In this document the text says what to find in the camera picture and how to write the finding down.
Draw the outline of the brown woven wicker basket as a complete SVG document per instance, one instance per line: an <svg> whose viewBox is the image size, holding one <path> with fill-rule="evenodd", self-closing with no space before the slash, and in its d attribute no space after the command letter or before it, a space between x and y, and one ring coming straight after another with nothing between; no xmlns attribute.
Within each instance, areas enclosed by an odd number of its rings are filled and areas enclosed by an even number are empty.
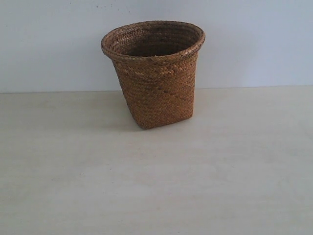
<svg viewBox="0 0 313 235"><path fill-rule="evenodd" d="M145 21L121 26L101 40L129 111L142 129L190 119L198 52L205 32L192 23Z"/></svg>

